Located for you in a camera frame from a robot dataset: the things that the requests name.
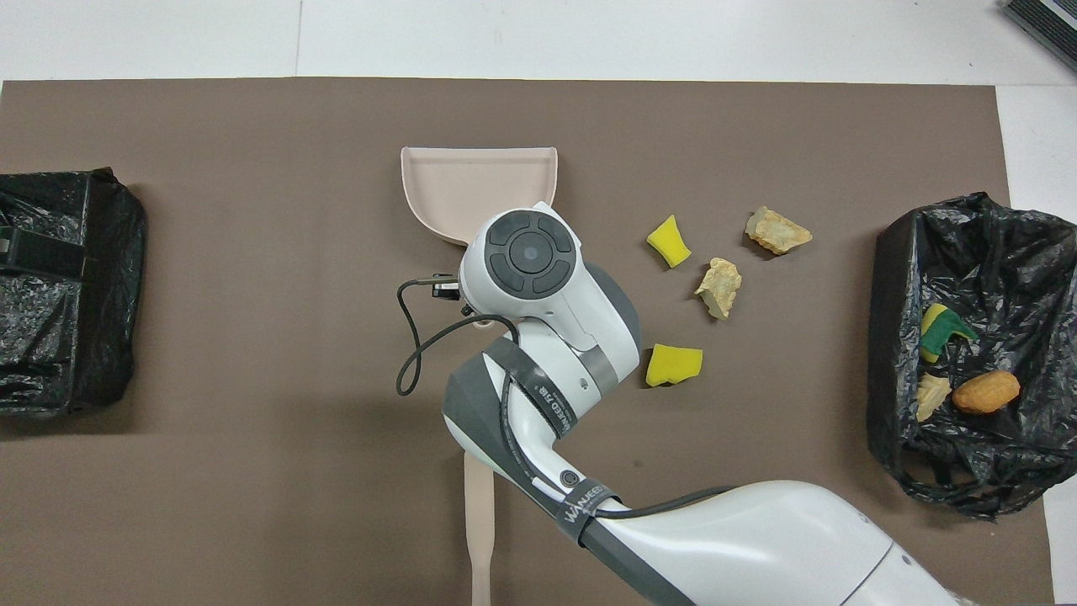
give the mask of brown table surface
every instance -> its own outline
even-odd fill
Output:
[[[113,166],[150,237],[127,397],[0,426],[0,602],[467,603],[439,399],[493,334],[438,344],[394,395],[395,286],[461,253],[410,214],[403,145],[557,146],[555,208],[644,347],[704,350],[699,378],[637,371],[560,447],[627,504],[814,482],[948,588],[1051,601],[1038,504],[989,524],[917,503],[864,431],[875,237],[954,195],[1008,202],[992,88],[286,79],[4,83],[0,170]],[[815,239],[747,241],[764,203]],[[673,269],[644,243],[670,213],[694,250]],[[691,294],[711,256],[744,276],[724,324]],[[414,296],[426,336],[458,309]],[[503,481],[493,583],[500,604],[643,602]]]

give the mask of robotic arm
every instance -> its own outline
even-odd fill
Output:
[[[453,438],[656,604],[948,605],[957,602],[833,493],[775,481],[632,510],[554,451],[639,365],[631,301],[544,202],[490,219],[460,286],[481,314],[519,319],[449,378]]]

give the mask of white floor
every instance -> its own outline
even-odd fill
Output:
[[[1013,205],[1077,221],[1077,73],[994,0],[0,0],[0,82],[291,75],[993,84]],[[1044,501],[1077,603],[1077,478]]]

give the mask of trash bag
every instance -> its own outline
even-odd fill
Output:
[[[0,415],[123,397],[145,225],[110,168],[0,174]]]
[[[921,316],[953,310],[979,339],[920,357]],[[1018,398],[992,414],[950,397],[917,421],[919,378],[956,390],[991,370]],[[918,208],[876,242],[868,445],[905,492],[981,520],[1020,511],[1077,471],[1077,226],[975,193]]]

